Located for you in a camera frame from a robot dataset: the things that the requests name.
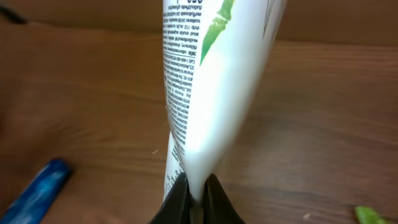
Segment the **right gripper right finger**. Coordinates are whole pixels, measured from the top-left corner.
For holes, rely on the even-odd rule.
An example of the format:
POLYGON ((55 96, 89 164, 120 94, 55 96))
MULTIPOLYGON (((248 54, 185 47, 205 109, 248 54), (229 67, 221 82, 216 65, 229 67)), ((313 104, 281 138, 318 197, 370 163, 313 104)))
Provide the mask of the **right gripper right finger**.
POLYGON ((246 224, 238 215, 215 174, 205 183, 204 224, 246 224))

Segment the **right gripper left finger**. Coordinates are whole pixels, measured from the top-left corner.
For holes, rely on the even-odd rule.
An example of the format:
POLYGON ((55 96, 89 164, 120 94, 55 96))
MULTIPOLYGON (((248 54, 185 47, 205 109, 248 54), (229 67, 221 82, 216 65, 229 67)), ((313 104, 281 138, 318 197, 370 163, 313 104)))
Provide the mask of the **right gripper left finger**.
POLYGON ((186 173, 182 172, 149 224, 190 224, 190 191, 186 173))

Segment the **blue snack bar wrapper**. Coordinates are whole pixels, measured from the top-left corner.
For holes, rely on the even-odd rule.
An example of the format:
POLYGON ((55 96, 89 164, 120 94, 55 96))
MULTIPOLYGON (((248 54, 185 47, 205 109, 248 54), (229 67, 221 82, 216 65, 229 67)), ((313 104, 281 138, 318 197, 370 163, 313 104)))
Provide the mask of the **blue snack bar wrapper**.
POLYGON ((72 174, 64 159, 52 159, 4 212, 1 224, 39 224, 72 174))

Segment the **green snack bag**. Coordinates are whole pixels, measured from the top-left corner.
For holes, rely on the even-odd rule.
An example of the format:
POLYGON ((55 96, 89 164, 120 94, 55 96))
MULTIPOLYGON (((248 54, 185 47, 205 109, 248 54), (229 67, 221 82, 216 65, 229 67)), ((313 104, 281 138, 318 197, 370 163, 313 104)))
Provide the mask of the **green snack bag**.
POLYGON ((391 224, 372 207, 357 206, 354 211, 359 224, 391 224))

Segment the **white tube gold cap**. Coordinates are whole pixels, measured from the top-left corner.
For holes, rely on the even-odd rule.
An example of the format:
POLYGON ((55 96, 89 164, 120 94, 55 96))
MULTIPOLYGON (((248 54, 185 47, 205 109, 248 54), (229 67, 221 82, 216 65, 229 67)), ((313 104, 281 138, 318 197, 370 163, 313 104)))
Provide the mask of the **white tube gold cap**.
POLYGON ((199 201, 204 184, 248 112, 272 48, 285 1, 222 1, 209 24, 180 11, 163 20, 163 70, 170 126, 164 192, 186 173, 199 201))

